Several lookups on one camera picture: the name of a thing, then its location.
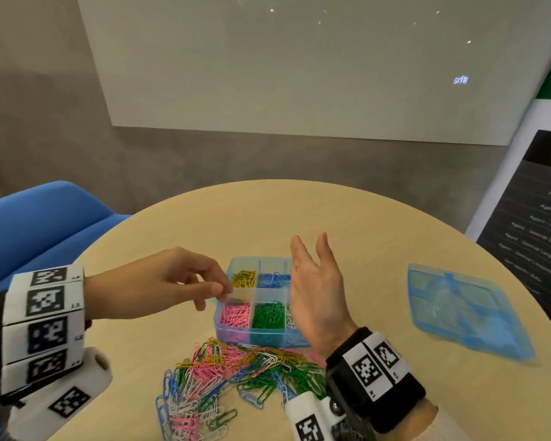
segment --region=left hand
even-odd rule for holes
[[[232,291],[216,260],[175,247],[86,277],[84,311],[87,319],[133,319],[188,300],[204,311],[206,299],[224,302]]]

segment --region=right hand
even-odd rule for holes
[[[320,355],[328,357],[356,330],[345,302],[343,275],[328,245],[327,234],[316,241],[318,266],[299,236],[290,242],[293,265],[290,308],[298,329]]]

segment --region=white sleeve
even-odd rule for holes
[[[471,441],[470,436],[439,408],[433,423],[413,441]]]

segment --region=blue chair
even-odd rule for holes
[[[0,198],[0,291],[19,272],[73,263],[129,216],[66,181]]]

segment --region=round wooden table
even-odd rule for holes
[[[338,185],[259,180],[207,187],[149,207],[102,236],[77,260],[86,274],[173,246],[207,254],[226,269],[241,255],[289,256],[298,234],[316,257],[319,232],[345,277],[349,310],[358,325],[385,334],[442,406],[477,440],[551,440],[551,322],[504,266],[455,229],[397,201]],[[525,325],[536,350],[531,364],[475,352],[417,329],[407,297],[409,263],[496,281]],[[166,369],[214,335],[214,306],[192,303],[137,320],[101,320],[86,346],[106,353],[110,388],[53,440],[159,441],[154,406]],[[291,440],[279,398],[256,410],[238,409],[230,440]]]

